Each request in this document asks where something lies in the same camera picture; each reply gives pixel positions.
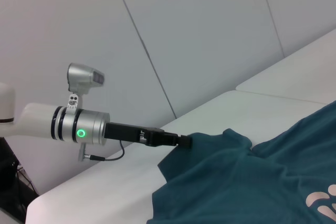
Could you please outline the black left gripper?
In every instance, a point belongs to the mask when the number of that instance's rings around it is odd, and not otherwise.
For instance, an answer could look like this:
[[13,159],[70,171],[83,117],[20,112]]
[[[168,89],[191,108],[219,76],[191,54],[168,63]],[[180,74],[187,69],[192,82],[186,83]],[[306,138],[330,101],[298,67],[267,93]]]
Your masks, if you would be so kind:
[[178,136],[177,134],[168,133],[158,128],[118,123],[106,124],[104,138],[139,143],[150,147],[178,145],[181,148],[190,149],[193,143],[190,136]]

